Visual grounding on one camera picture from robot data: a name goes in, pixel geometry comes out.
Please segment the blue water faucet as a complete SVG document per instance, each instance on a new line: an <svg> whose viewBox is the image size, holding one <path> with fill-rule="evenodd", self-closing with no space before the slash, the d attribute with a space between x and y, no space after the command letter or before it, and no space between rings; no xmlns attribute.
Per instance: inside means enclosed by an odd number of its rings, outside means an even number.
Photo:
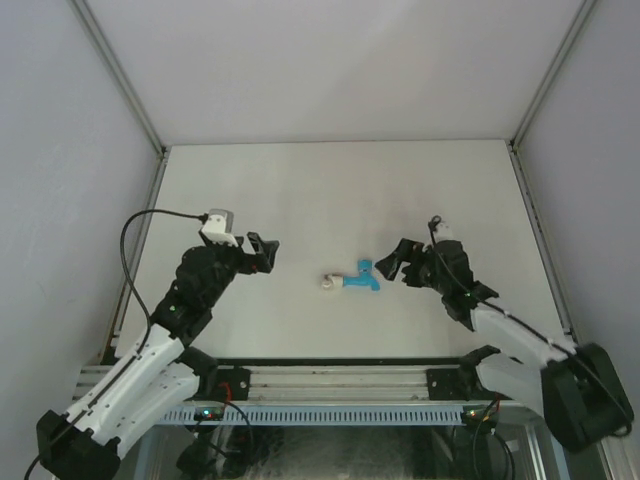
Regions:
<svg viewBox="0 0 640 480"><path fill-rule="evenodd" d="M373 262L369 259L361 259L357 262L356 276L343 276L342 287L362 287L373 292L380 290L380 284L373 272Z"/></svg>

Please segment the white pipe elbow fitting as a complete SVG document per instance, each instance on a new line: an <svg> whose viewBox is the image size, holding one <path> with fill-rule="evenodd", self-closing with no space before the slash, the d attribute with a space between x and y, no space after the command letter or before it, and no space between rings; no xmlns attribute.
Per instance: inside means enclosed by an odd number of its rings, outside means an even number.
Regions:
<svg viewBox="0 0 640 480"><path fill-rule="evenodd" d="M323 276L321 288L324 291L340 290L344 287L344 276L337 273L330 273Z"/></svg>

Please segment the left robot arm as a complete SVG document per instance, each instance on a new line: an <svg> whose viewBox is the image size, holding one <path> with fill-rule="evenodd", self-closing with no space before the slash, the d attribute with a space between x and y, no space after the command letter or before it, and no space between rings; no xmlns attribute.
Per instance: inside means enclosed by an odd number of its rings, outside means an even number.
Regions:
<svg viewBox="0 0 640 480"><path fill-rule="evenodd" d="M235 277L270 273L280 247L255 232L247 239L250 253L236 237L206 240L184 252L168 292L131 349L64 413L49 410L39 419L36 464L58 479L112 479L169 410L215 395L217 362L192 344Z"/></svg>

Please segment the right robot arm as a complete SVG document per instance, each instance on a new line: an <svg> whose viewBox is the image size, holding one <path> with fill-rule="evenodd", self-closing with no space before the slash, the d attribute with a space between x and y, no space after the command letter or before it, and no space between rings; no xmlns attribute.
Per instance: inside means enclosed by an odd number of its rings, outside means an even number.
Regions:
<svg viewBox="0 0 640 480"><path fill-rule="evenodd" d="M490 347L459 374L466 396L494 392L517 401L573 453L631 433L635 414L607 351L545 335L509 313L498 293L475 279L461 242L403 239L375 267L389 281L401 275L409 287L439 293L447 314Z"/></svg>

